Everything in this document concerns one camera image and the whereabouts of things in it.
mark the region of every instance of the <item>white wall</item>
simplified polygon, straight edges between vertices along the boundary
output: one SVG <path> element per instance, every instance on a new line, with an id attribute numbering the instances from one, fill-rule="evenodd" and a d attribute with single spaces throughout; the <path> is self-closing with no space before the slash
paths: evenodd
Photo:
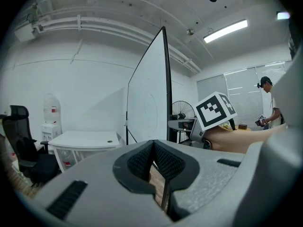
<path id="1" fill-rule="evenodd" d="M 281 44 L 274 47 L 266 48 L 260 51 L 244 54 L 235 57 L 231 60 L 223 61 L 202 69 L 202 72 L 193 76 L 194 81 L 200 81 L 207 78 L 222 75 L 223 73 L 238 70 L 242 68 L 249 68 L 260 66 L 274 61 L 290 61 L 291 56 L 288 44 Z"/>
<path id="2" fill-rule="evenodd" d="M 80 39 L 83 45 L 71 63 Z M 61 103 L 63 132 L 116 131 L 124 144 L 127 84 L 146 48 L 88 31 L 51 32 L 14 46 L 1 69 L 0 113 L 9 114 L 9 105 L 26 106 L 32 136 L 40 140 L 43 97 L 54 93 Z M 171 67 L 173 102 L 194 104 L 195 82 L 183 75 L 183 68 Z"/>

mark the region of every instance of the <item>white desk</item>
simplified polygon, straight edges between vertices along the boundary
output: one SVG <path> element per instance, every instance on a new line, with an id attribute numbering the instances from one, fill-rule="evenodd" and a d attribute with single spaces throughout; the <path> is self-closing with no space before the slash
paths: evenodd
<path id="1" fill-rule="evenodd" d="M 85 158 L 84 152 L 107 151 L 120 147 L 117 134 L 114 131 L 66 131 L 48 144 L 53 147 L 62 172 L 68 167 L 62 162 L 62 156 L 59 154 L 60 150 L 70 150 L 75 163 L 78 163 Z"/>

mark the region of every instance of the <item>chair armrest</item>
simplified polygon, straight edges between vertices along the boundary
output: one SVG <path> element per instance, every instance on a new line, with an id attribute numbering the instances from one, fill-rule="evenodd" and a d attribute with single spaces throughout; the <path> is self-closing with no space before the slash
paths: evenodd
<path id="1" fill-rule="evenodd" d="M 40 144 L 44 145 L 45 152 L 48 154 L 48 141 L 41 141 Z"/>
<path id="2" fill-rule="evenodd" d="M 26 161 L 26 160 L 20 160 L 19 166 L 24 166 L 24 167 L 34 167 L 36 165 L 36 162 L 34 161 Z"/>

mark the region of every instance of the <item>office chair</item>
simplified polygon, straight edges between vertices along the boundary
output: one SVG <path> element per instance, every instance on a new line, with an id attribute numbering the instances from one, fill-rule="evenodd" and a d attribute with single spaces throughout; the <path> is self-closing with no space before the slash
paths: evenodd
<path id="1" fill-rule="evenodd" d="M 41 142 L 45 146 L 44 149 L 36 150 L 36 140 L 32 139 L 29 129 L 27 108 L 18 105 L 11 105 L 10 108 L 11 116 L 5 117 L 2 125 L 17 155 L 19 171 L 33 183 L 46 183 L 58 173 L 56 157 L 48 154 L 47 141 Z"/>

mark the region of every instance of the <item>window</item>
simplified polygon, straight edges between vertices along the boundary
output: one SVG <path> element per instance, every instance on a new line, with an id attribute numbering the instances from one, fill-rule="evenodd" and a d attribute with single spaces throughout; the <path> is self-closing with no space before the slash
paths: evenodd
<path id="1" fill-rule="evenodd" d="M 206 98 L 213 92 L 224 93 L 227 95 L 226 82 L 223 75 L 197 82 L 198 100 Z"/>
<path id="2" fill-rule="evenodd" d="M 273 85 L 275 85 L 280 78 L 285 74 L 285 70 L 283 67 L 283 63 L 279 65 L 266 65 L 266 66 L 259 66 L 256 67 L 257 74 L 259 77 L 259 80 L 261 80 L 262 77 L 266 76 L 269 77 Z M 272 114 L 273 108 L 271 104 L 271 94 L 266 93 L 263 89 L 261 89 L 262 92 L 262 101 L 263 101 L 263 115 L 265 117 L 269 117 Z"/>
<path id="3" fill-rule="evenodd" d="M 228 96 L 238 116 L 235 124 L 246 124 L 252 131 L 260 130 L 255 121 L 263 114 L 261 90 L 255 85 L 258 77 L 255 68 L 225 75 Z"/>
<path id="4" fill-rule="evenodd" d="M 257 83 L 262 77 L 267 76 L 275 85 L 290 65 L 291 61 L 273 63 L 199 81 L 197 82 L 199 101 L 215 91 L 224 93 L 238 114 L 234 118 L 236 125 L 246 124 L 252 131 L 262 130 L 255 121 L 261 114 L 267 118 L 271 116 L 271 94 L 258 88 Z"/>

